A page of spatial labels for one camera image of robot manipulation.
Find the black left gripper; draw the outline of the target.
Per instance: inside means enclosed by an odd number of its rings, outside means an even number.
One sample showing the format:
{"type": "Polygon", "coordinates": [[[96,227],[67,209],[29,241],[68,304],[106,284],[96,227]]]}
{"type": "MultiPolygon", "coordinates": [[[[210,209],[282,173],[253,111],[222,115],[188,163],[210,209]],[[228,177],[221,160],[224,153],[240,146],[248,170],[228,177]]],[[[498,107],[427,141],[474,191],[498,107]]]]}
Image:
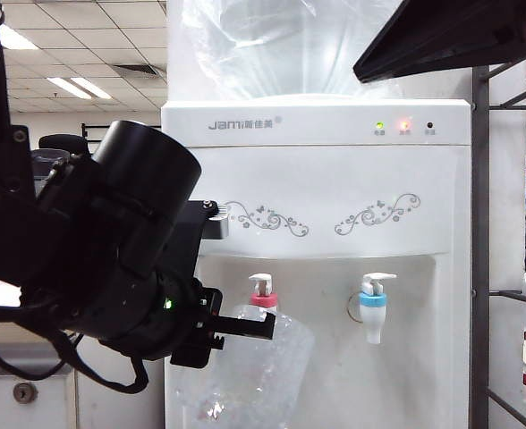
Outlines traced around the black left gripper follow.
{"type": "Polygon", "coordinates": [[[216,332],[271,340],[275,316],[264,312],[262,321],[219,315],[223,293],[206,288],[195,277],[184,282],[171,273],[154,273],[156,295],[145,315],[126,333],[102,337],[100,344],[126,357],[146,360],[170,358],[176,366],[204,368],[211,350],[224,339],[216,332]]]}

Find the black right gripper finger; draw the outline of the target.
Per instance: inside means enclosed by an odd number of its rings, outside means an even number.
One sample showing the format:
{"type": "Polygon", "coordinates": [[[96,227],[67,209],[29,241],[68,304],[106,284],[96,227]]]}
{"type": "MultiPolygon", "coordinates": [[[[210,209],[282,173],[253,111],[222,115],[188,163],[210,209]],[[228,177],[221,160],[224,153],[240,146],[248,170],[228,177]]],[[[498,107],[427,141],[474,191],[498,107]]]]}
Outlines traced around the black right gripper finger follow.
{"type": "Polygon", "coordinates": [[[526,1],[403,1],[353,66],[362,83],[526,55],[526,1]]]}

